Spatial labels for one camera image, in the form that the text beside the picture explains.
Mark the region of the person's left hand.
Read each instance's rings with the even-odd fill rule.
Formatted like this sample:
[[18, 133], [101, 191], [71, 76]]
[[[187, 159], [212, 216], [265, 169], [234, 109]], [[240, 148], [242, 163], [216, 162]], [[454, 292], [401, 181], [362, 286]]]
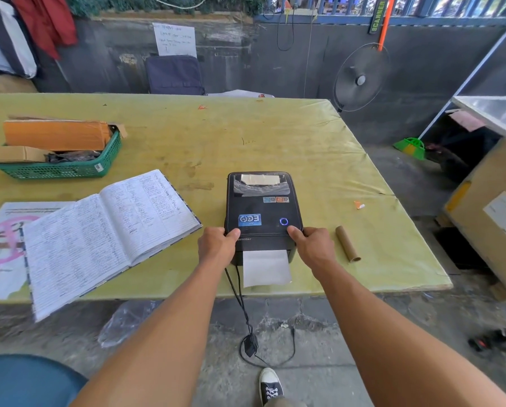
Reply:
[[237, 241], [225, 239], [222, 227], [206, 227], [198, 239], [199, 266], [222, 272], [233, 259]]

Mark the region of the person's right hand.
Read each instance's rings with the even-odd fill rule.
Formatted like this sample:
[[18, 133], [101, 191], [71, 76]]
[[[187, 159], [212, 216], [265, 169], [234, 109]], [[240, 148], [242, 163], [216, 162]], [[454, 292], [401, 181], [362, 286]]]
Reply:
[[302, 230], [306, 241], [296, 245], [302, 261], [308, 266], [313, 276], [322, 281], [328, 271], [338, 263], [335, 256], [334, 243], [326, 228], [304, 227]]

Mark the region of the black label printer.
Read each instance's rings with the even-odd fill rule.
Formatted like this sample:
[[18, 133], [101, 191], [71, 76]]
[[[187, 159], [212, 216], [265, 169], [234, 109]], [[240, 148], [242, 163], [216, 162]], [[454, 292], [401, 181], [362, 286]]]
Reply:
[[284, 171], [232, 172], [227, 177], [224, 228], [241, 235], [231, 264], [243, 265], [243, 253], [285, 251], [288, 262], [296, 253], [296, 243], [287, 228], [303, 230], [303, 221], [293, 179]]

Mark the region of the person's left forearm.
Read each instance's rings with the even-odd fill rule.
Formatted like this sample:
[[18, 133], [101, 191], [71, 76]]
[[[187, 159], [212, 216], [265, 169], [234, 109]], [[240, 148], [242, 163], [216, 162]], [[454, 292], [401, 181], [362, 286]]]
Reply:
[[215, 258], [201, 260], [70, 407], [190, 407], [224, 267]]

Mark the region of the person's right forearm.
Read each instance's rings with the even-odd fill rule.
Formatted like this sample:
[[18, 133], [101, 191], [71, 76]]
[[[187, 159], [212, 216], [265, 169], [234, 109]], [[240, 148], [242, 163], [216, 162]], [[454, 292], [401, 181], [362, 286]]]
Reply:
[[452, 348], [399, 314], [333, 260], [308, 264], [374, 407], [506, 407], [506, 394]]

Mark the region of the white label paper strip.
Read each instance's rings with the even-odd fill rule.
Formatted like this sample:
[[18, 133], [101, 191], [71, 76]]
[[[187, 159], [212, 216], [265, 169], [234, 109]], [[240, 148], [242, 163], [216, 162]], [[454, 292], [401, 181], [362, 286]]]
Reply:
[[292, 282], [287, 250], [244, 251], [243, 287]]

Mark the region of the cardboard paper core tube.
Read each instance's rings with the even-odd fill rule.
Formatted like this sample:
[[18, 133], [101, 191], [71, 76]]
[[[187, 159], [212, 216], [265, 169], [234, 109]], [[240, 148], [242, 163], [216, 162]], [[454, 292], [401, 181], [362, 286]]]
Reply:
[[345, 228], [342, 225], [339, 225], [336, 227], [335, 233], [348, 261], [351, 263], [360, 261], [362, 258], [351, 242], [350, 236], [346, 232]]

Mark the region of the open handwritten ledger book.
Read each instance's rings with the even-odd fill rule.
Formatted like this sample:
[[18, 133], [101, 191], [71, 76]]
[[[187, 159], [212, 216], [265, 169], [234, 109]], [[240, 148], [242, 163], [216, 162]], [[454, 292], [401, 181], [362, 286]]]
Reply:
[[202, 228], [160, 170], [116, 182], [23, 228], [35, 322]]

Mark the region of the clear plastic bag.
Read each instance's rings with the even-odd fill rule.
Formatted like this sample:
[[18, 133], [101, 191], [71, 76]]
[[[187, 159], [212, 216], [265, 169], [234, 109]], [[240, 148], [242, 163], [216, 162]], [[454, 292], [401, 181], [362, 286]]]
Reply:
[[116, 347], [127, 340], [161, 303], [162, 300], [123, 302], [102, 327], [97, 338], [100, 347]]

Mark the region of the black and white sneaker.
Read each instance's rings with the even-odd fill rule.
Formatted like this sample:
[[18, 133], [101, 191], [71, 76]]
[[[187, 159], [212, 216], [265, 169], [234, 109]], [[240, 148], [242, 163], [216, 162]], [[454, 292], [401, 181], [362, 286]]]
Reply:
[[270, 367], [261, 370], [258, 377], [258, 389], [262, 407], [268, 407], [271, 399], [284, 396], [281, 381], [276, 372]]

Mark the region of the black standing fan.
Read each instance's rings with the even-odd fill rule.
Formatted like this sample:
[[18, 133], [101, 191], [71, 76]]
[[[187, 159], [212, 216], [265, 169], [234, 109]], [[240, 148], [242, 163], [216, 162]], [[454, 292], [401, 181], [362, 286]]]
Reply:
[[366, 107], [381, 91], [390, 71], [390, 54], [378, 43], [356, 48], [342, 63], [333, 84], [333, 105], [338, 113]]

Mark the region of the white poster with pink sign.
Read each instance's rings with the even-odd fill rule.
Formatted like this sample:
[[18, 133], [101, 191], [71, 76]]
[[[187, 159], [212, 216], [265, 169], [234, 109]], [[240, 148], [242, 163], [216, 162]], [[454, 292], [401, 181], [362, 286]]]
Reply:
[[68, 202], [6, 202], [0, 207], [0, 301], [6, 301], [27, 282], [23, 228]]

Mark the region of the brown cardboard box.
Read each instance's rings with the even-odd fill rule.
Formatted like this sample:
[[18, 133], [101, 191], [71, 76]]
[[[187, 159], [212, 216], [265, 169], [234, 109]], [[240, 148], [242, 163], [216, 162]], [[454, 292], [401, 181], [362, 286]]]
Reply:
[[0, 145], [0, 163], [44, 163], [46, 156], [52, 154], [53, 151], [28, 146]]

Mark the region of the orange handled scanner wand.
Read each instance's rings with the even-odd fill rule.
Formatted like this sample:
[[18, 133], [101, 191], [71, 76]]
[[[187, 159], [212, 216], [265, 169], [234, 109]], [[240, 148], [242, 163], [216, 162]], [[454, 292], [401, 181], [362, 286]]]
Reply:
[[373, 6], [372, 18], [367, 33], [369, 36], [378, 36], [378, 41], [374, 43], [374, 48], [379, 52], [384, 49], [386, 33], [396, 1], [376, 0]]

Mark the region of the metal shelf frame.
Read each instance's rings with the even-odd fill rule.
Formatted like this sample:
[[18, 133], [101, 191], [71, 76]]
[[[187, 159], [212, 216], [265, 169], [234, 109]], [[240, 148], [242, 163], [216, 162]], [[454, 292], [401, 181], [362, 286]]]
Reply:
[[480, 70], [480, 68], [488, 61], [488, 59], [497, 50], [497, 48], [500, 47], [505, 39], [506, 32], [489, 50], [487, 55], [480, 61], [480, 63], [467, 77], [461, 87], [458, 88], [457, 92], [452, 96], [452, 98], [438, 112], [433, 121], [430, 122], [426, 129], [420, 134], [418, 137], [420, 145], [424, 145], [422, 139], [437, 122], [439, 117], [446, 113], [446, 109], [450, 105], [455, 105], [456, 107], [469, 112], [472, 116], [477, 117], [481, 122], [485, 122], [487, 126], [492, 127], [495, 132], [500, 133], [503, 137], [506, 138], [506, 96], [461, 95], [461, 91], [466, 87], [469, 81], [471, 81], [471, 79]]

